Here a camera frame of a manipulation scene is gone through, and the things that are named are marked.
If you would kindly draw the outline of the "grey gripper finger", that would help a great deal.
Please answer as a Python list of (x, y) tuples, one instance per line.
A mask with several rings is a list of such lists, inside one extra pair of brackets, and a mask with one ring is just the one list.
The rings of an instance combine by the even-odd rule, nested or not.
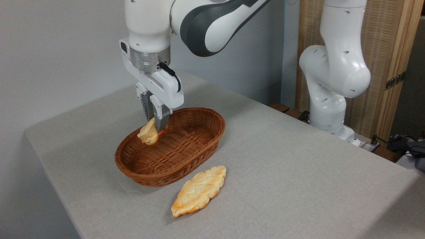
[(173, 111), (172, 109), (169, 109), (155, 95), (150, 96), (150, 102), (153, 104), (156, 130), (158, 132), (161, 132), (168, 125), (169, 117), (173, 113)]
[(138, 99), (140, 99), (142, 103), (145, 117), (147, 121), (150, 121), (154, 117), (153, 103), (150, 101), (150, 96), (152, 95), (152, 93), (141, 83), (136, 83), (136, 93)]

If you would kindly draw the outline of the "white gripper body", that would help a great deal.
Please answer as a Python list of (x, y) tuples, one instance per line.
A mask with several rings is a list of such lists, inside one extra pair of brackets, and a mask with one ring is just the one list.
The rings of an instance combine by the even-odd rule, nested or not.
[(134, 50), (128, 39), (119, 41), (124, 66), (152, 95), (155, 95), (169, 109), (176, 109), (184, 102), (182, 82), (177, 74), (168, 67), (170, 48), (156, 53), (144, 53)]

